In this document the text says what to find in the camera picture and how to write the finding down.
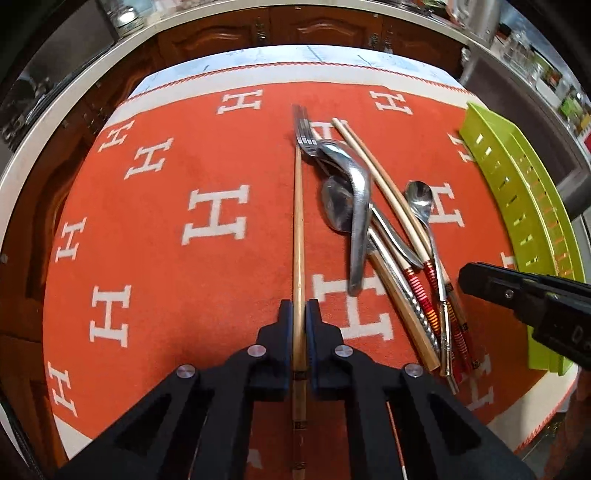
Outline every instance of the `screw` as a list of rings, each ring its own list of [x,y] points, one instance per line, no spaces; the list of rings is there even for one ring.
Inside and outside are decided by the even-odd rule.
[[[260,356],[265,355],[265,353],[267,352],[267,349],[265,347],[263,347],[262,345],[251,345],[250,347],[248,347],[248,350],[246,351],[248,353],[248,355],[253,356],[255,358],[259,358]]]
[[[177,368],[177,377],[191,378],[197,373],[195,367],[191,364],[184,364]]]
[[[335,348],[335,353],[341,358],[347,358],[353,355],[353,349],[349,345],[339,345]]]
[[[408,364],[404,366],[404,371],[409,377],[419,378],[423,374],[423,367],[417,364]]]

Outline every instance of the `plastic basket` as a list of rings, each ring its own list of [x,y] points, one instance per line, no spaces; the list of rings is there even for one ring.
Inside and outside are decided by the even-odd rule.
[[[478,163],[507,228],[517,269],[585,281],[573,227],[534,149],[509,120],[468,104],[460,135]],[[564,375],[572,362],[531,338],[528,366]]]

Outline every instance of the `cabinet door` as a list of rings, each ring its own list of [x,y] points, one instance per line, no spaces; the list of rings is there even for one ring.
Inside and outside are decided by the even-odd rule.
[[[251,8],[201,18],[158,34],[167,66],[207,55],[267,44],[269,9]]]
[[[271,7],[273,45],[378,48],[382,16],[335,7]]]
[[[439,67],[459,78],[464,45],[443,34],[398,18],[384,17],[382,49]]]
[[[91,110],[104,122],[139,83],[165,67],[155,38],[141,44],[105,73],[84,96]]]
[[[0,335],[0,378],[41,468],[53,476],[67,457],[51,412],[41,343]]]
[[[0,299],[43,302],[51,244],[61,207],[95,139],[88,127],[91,118],[92,113],[84,102],[74,106],[27,177],[2,244],[6,263],[0,263]],[[18,316],[0,310],[0,331],[41,340],[40,322],[26,328],[21,323]]]

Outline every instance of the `table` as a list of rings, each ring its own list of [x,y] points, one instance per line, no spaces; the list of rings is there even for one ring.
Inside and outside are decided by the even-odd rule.
[[[432,186],[431,223],[453,281],[469,261],[511,265],[494,200],[458,138],[467,101],[479,102],[441,70],[345,47],[255,48],[146,78],[98,136],[53,246],[43,342],[68,456],[177,365],[207,368],[248,346],[290,298],[292,103],[308,107],[325,138],[338,138],[331,117],[347,120],[400,187]],[[370,266],[361,295],[346,295],[346,239],[326,226],[319,178],[304,167],[307,296],[374,360],[416,361]],[[483,368],[459,398],[518,449],[576,371],[527,369],[525,326],[463,301]],[[347,475],[343,412],[310,403],[311,478]],[[287,403],[255,407],[248,478],[287,478],[288,420]]]

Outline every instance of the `white countertop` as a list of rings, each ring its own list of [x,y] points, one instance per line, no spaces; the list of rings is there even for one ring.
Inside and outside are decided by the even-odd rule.
[[[374,12],[421,25],[450,38],[454,38],[465,45],[474,44],[471,39],[463,35],[460,31],[452,29],[442,22],[431,20],[400,8],[368,0],[221,0],[179,12],[161,20],[155,20],[142,30],[121,40],[72,81],[45,110],[23,139],[0,178],[0,245],[4,241],[4,235],[6,234],[8,222],[18,195],[45,144],[74,105],[111,67],[158,32],[192,20],[224,12],[277,5],[322,5],[326,7],[343,7]]]

